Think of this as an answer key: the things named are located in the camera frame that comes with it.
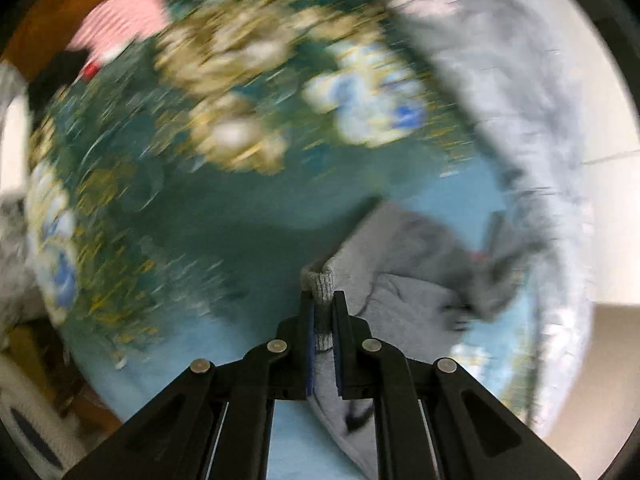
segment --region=gray cloth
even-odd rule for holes
[[[25,92],[20,73],[8,63],[0,63],[0,135],[8,106]],[[5,329],[46,315],[34,273],[27,264],[26,231],[20,203],[0,196],[0,349],[5,343]]]
[[[540,316],[532,428],[548,433],[588,346],[590,230],[581,99],[546,0],[383,0],[497,159],[521,222],[543,245],[531,275]]]
[[[412,359],[433,362],[460,342],[469,317],[491,320],[515,297],[536,246],[502,215],[476,259],[443,225],[382,203],[324,265],[302,271],[316,300],[314,394],[310,404],[347,455],[377,478],[370,400],[343,401],[335,387],[331,298],[343,290],[351,315],[373,337]]]

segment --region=flower pattern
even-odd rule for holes
[[[308,81],[304,96],[321,114],[335,111],[340,138],[374,148],[402,139],[426,121],[424,87],[377,42],[339,41],[329,47],[341,70]]]
[[[196,153],[231,171],[282,168],[286,142],[278,131],[265,131],[250,103],[232,89],[285,63],[296,35],[277,1],[223,0],[158,39],[156,68],[201,99],[190,112]]]
[[[52,322],[64,322],[77,294],[76,217],[53,168],[41,161],[31,174],[26,199],[28,249]]]

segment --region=bed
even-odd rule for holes
[[[228,1],[170,0],[168,9],[172,22],[184,23]],[[546,434],[579,370],[591,306],[577,93],[544,3],[285,3],[294,13],[320,6],[341,14],[324,17],[333,25],[313,41],[296,40],[295,56],[242,81],[244,98],[286,130],[261,137],[249,163],[184,147],[195,124],[184,112],[196,108],[200,90],[194,78],[176,76],[171,60],[158,65],[158,38],[132,44],[47,107],[33,136],[26,209],[38,281],[75,361],[124,420],[193,358],[228,362],[270,338],[297,309],[300,269],[334,250],[371,198],[428,214],[470,251],[484,249],[491,213],[506,210],[543,248],[508,309],[492,322],[473,320],[450,355]],[[356,12],[357,25],[341,31],[337,22]],[[382,32],[367,28],[372,22]],[[363,133],[369,140],[345,140],[359,130],[340,124],[334,108],[357,97],[309,115],[326,108],[330,94],[326,76],[314,78],[336,70],[316,62],[322,52],[313,48],[344,47],[353,30],[388,46],[376,62],[390,52],[385,63],[401,64],[422,85],[405,89],[399,105],[410,126],[384,140],[386,130],[375,128]],[[425,99],[428,118],[407,111],[416,99]],[[300,112],[305,106],[311,111]],[[314,121],[326,122],[320,134]],[[318,137],[329,131],[342,139],[343,155]],[[122,182],[136,185],[118,188]],[[302,474],[362,477],[308,408],[283,403],[268,478]]]

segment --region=teal floral fabric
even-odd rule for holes
[[[194,356],[219,363],[272,336],[297,311],[300,269],[377,200],[466,205],[490,173],[474,173],[464,115],[374,0],[169,6],[165,31],[57,95],[31,137],[38,283],[123,418]],[[480,359],[481,380],[500,370],[503,399],[530,378],[531,304],[518,312],[500,322],[519,342],[492,346],[478,323],[454,349]]]

